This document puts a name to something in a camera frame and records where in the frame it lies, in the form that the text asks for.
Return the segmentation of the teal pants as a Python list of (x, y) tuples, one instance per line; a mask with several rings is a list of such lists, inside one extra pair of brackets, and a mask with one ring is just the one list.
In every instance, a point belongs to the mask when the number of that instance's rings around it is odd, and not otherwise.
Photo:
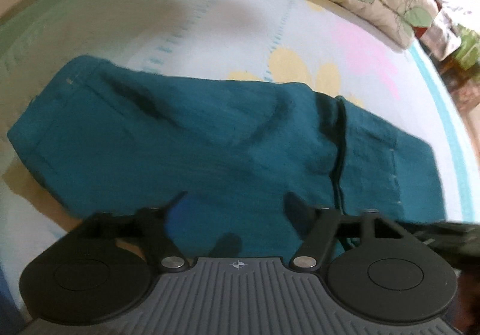
[(424, 211), (443, 205), (428, 143), (302, 83), (165, 77), (84, 55), (7, 137), (77, 217), (133, 214), (186, 192), (188, 227), (174, 242), (191, 257), (289, 259), (301, 240), (287, 192), (310, 208), (420, 223), (438, 221)]

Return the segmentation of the floral light blue bedsheet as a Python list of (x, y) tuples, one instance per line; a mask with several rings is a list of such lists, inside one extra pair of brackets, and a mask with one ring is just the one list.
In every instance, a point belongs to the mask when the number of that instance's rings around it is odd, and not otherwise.
[(1, 23), (1, 131), (78, 55), (341, 95), (431, 145), (444, 203), (428, 220), (479, 221), (478, 163), (431, 59), (327, 0), (35, 0)]

